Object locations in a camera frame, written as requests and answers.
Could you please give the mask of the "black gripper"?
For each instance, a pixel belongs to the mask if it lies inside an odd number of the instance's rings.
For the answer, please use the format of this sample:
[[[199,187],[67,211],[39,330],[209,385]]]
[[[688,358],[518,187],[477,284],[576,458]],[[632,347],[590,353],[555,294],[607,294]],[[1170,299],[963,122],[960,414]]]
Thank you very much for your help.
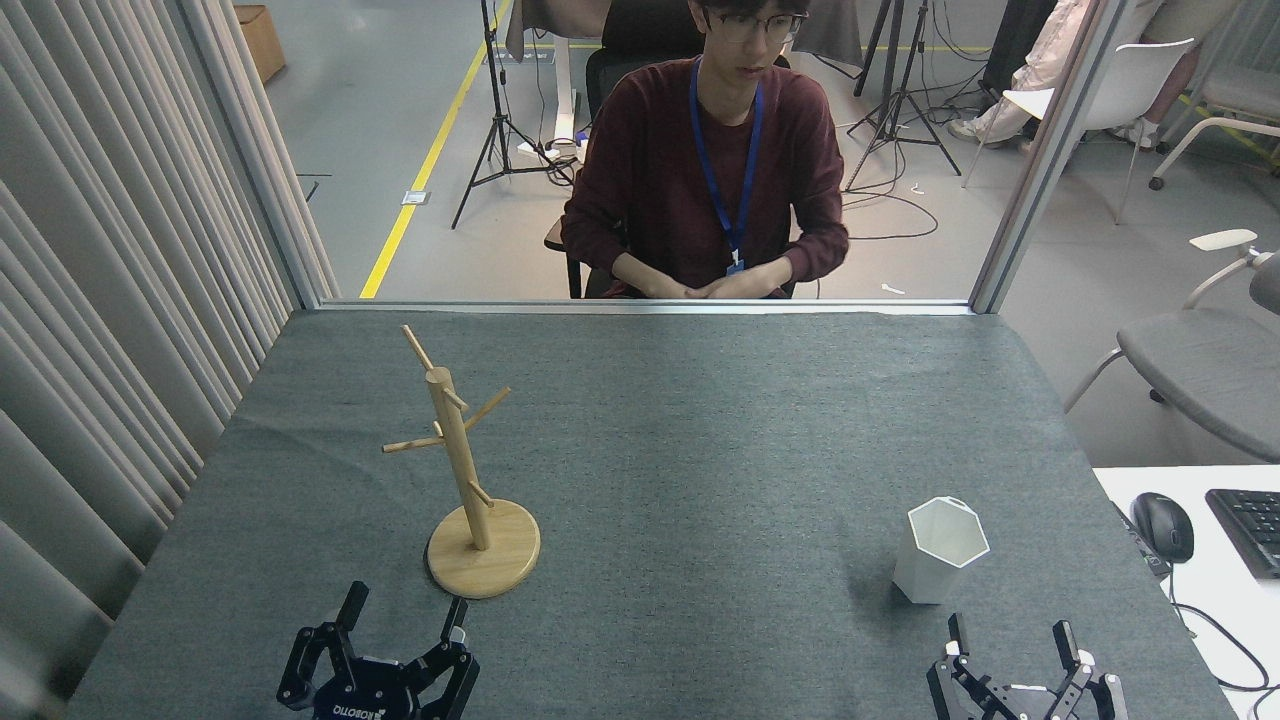
[[[937,719],[1078,719],[1085,693],[1098,719],[1129,719],[1119,675],[1103,671],[1083,650],[1068,620],[1053,624],[1053,639],[1066,675],[1056,691],[998,688],[991,675],[977,675],[969,664],[963,615],[948,618],[943,657],[925,674]]]
[[[466,646],[463,629],[467,600],[454,597],[440,641],[401,666],[355,660],[349,632],[367,596],[364,582],[352,582],[335,621],[298,630],[276,700],[294,711],[312,707],[314,719],[461,719],[479,675],[479,661]],[[328,652],[333,673],[321,683],[312,679],[323,652]],[[424,705],[419,696],[447,673],[442,694]]]

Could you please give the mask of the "person's left hand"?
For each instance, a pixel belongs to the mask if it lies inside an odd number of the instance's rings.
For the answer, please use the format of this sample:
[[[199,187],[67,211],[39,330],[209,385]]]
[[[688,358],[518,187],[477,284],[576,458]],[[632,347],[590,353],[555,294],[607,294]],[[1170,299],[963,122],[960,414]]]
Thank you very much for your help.
[[[792,279],[787,258],[726,275],[696,291],[699,299],[765,299]]]

